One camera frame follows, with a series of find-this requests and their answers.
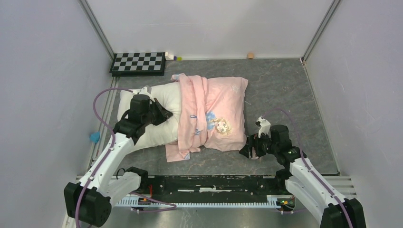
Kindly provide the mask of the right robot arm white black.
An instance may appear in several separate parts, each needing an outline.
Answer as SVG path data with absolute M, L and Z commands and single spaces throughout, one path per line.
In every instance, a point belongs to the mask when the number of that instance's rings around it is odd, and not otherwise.
M 240 154 L 249 159 L 274 155 L 284 166 L 275 175 L 276 191 L 299 199 L 320 227 L 366 227 L 362 204 L 356 198 L 348 199 L 316 170 L 302 149 L 292 144 L 287 126 L 260 125 L 258 133 L 247 137 Z

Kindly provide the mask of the small blue object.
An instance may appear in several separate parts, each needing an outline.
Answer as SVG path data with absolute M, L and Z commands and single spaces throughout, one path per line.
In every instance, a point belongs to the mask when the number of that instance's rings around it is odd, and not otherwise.
M 100 132 L 94 132 L 94 133 L 90 134 L 89 139 L 94 144 L 97 144 L 99 142 L 99 139 L 100 139 Z

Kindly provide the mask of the white pillow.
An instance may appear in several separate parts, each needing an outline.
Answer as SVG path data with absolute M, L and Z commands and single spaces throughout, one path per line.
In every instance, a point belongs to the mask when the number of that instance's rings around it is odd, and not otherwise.
M 122 91 L 113 133 L 133 152 L 170 144 L 178 139 L 181 110 L 178 82 Z

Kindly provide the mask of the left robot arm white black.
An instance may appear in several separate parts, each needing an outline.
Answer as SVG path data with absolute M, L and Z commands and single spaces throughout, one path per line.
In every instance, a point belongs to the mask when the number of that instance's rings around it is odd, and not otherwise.
M 76 222 L 95 227 L 105 224 L 112 207 L 132 191 L 145 193 L 149 180 L 138 169 L 129 169 L 121 178 L 110 182 L 123 158 L 137 150 L 156 146 L 151 129 L 167 121 L 173 114 L 149 93 L 137 93 L 112 130 L 107 147 L 93 167 L 78 181 L 64 188 L 67 215 Z

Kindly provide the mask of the blue and pink printed pillowcase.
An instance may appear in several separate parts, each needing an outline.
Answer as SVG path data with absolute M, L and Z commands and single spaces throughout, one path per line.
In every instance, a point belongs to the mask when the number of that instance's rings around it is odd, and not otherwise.
M 178 139 L 166 145 L 167 162 L 188 160 L 204 146 L 222 152 L 238 151 L 246 144 L 243 77 L 172 75 L 181 91 Z

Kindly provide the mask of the black white checkerboard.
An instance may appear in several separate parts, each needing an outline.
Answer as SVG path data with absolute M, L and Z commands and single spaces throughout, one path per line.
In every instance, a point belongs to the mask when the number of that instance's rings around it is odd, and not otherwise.
M 109 73 L 112 76 L 163 76 L 164 52 L 115 53 Z

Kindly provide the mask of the small white block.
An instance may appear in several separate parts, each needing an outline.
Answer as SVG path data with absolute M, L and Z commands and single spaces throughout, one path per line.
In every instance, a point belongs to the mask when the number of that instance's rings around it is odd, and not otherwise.
M 167 60 L 167 61 L 175 60 L 175 55 L 170 52 L 165 52 L 164 56 L 165 56 L 165 60 Z

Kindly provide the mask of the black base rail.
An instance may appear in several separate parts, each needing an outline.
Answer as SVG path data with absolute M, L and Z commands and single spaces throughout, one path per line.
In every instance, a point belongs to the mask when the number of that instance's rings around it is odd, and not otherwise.
M 169 203 L 263 203 L 289 195 L 264 175 L 155 175 L 143 178 L 136 192 Z

